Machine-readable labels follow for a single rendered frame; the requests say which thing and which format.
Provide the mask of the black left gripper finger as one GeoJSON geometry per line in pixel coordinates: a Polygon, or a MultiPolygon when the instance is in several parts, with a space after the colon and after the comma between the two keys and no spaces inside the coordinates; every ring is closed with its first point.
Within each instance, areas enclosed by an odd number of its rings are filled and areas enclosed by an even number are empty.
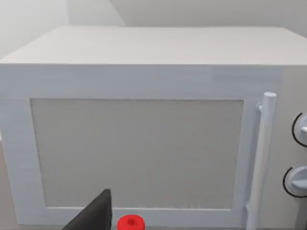
{"type": "Polygon", "coordinates": [[[105,189],[62,230],[111,230],[111,227],[111,190],[105,189]]]}

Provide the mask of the red bottle cap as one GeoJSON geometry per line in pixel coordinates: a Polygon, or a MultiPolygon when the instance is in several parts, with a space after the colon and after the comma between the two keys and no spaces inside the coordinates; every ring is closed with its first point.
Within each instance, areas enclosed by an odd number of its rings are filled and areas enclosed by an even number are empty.
{"type": "Polygon", "coordinates": [[[146,230],[146,225],[141,216],[130,214],[117,221],[117,230],[146,230]]]}

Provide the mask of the pale microwave door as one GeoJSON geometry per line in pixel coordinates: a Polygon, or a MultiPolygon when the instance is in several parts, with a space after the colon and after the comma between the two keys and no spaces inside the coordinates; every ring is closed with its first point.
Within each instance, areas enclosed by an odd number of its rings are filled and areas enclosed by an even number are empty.
{"type": "Polygon", "coordinates": [[[0,64],[18,224],[64,225],[102,189],[150,226],[242,227],[256,104],[282,68],[0,64]]]}

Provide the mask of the pale microwave oven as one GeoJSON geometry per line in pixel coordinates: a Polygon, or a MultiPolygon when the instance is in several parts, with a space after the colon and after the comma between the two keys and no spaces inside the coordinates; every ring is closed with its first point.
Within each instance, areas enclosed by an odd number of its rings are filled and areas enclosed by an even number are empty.
{"type": "Polygon", "coordinates": [[[285,154],[307,38],[278,27],[54,29],[0,60],[0,134],[20,225],[113,218],[256,230],[285,154]]]}

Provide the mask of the pale grey microwave knob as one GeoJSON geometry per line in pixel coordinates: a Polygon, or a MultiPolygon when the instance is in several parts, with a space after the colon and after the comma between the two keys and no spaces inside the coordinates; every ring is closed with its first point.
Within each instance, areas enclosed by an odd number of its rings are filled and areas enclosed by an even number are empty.
{"type": "Polygon", "coordinates": [[[307,198],[307,166],[290,167],[283,176],[283,189],[291,197],[307,198]]]}
{"type": "Polygon", "coordinates": [[[291,135],[299,146],[307,149],[307,113],[300,112],[295,117],[291,126],[291,135]]]}

